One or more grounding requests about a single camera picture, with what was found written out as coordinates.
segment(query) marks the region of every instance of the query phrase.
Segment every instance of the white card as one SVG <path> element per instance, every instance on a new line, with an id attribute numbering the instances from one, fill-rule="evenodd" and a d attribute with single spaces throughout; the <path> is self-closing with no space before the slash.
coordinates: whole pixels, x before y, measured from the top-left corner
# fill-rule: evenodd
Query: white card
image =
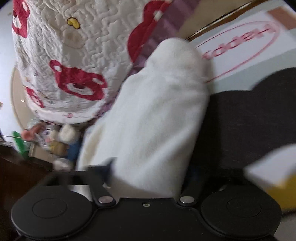
<path id="1" fill-rule="evenodd" d="M 196 46 L 211 59 L 213 76 L 220 80 L 296 48 L 285 27 L 265 11 L 249 16 Z"/>

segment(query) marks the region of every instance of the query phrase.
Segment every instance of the round black pad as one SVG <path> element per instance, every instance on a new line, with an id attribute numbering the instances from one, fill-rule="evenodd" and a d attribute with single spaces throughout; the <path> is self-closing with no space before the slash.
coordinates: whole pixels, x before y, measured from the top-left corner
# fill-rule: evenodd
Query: round black pad
<path id="1" fill-rule="evenodd" d="M 281 208 L 269 195 L 253 186 L 231 186 L 208 196 L 201 213 L 211 228 L 239 239 L 272 234 L 281 220 Z"/>
<path id="2" fill-rule="evenodd" d="M 18 231 L 37 240 L 63 238 L 80 229 L 92 215 L 91 202 L 62 186 L 40 186 L 11 210 Z"/>

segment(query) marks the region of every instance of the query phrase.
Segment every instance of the yellow object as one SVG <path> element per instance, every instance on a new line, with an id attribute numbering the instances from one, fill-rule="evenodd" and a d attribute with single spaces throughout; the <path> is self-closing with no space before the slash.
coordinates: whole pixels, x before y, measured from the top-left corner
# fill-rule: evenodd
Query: yellow object
<path id="1" fill-rule="evenodd" d="M 266 192 L 278 202 L 284 212 L 296 209 L 296 175 L 292 175 L 282 188 L 273 187 Z"/>
<path id="2" fill-rule="evenodd" d="M 80 28 L 80 23 L 78 22 L 78 20 L 76 18 L 68 18 L 67 24 L 70 26 L 73 26 L 73 28 L 75 28 L 75 29 Z"/>
<path id="3" fill-rule="evenodd" d="M 64 157 L 67 155 L 67 148 L 68 148 L 68 145 L 66 145 L 62 142 L 52 141 L 50 143 L 51 153 L 53 153 L 57 156 L 60 156 L 60 157 Z"/>

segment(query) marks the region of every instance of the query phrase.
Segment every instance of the metal rivet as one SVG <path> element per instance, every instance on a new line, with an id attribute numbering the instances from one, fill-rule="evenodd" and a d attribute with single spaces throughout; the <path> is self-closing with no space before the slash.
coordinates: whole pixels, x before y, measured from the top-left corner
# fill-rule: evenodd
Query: metal rivet
<path id="1" fill-rule="evenodd" d="M 102 196 L 99 198 L 100 203 L 111 203 L 113 201 L 113 197 L 110 196 Z"/>
<path id="2" fill-rule="evenodd" d="M 182 203 L 193 203 L 194 202 L 194 197 L 191 197 L 191 196 L 183 196 L 180 198 L 180 201 Z"/>

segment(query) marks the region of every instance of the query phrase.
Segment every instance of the red fabric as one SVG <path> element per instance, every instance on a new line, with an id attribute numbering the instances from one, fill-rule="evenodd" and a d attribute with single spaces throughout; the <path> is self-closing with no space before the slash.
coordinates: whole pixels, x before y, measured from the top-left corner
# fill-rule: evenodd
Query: red fabric
<path id="1" fill-rule="evenodd" d="M 143 22 L 140 23 L 128 37 L 128 53 L 132 62 L 134 63 L 140 54 L 143 45 L 148 40 L 157 21 L 154 19 L 154 13 L 161 11 L 162 13 L 168 8 L 170 4 L 165 1 L 150 1 L 146 4 L 143 10 Z"/>
<path id="2" fill-rule="evenodd" d="M 107 83 L 102 75 L 87 73 L 78 68 L 67 68 L 57 60 L 51 60 L 49 62 L 49 66 L 55 72 L 57 85 L 63 91 L 87 100 L 101 100 L 104 98 L 104 92 L 102 89 L 107 87 Z M 60 72 L 54 68 L 57 66 L 61 69 Z M 100 83 L 94 82 L 94 78 L 96 78 Z M 73 92 L 68 89 L 68 84 L 72 84 L 75 88 L 80 90 L 90 88 L 93 94 L 84 95 Z"/>
<path id="3" fill-rule="evenodd" d="M 30 96 L 31 100 L 38 106 L 40 106 L 41 108 L 45 108 L 42 100 L 39 98 L 39 96 L 36 94 L 36 92 L 32 89 L 30 89 L 29 87 L 26 87 L 26 91 L 28 93 L 28 95 Z"/>
<path id="4" fill-rule="evenodd" d="M 26 38 L 28 36 L 28 20 L 30 15 L 30 10 L 28 4 L 24 0 L 14 0 L 13 1 L 13 17 L 18 17 L 21 24 L 21 28 L 18 28 L 12 23 L 13 31 Z"/>

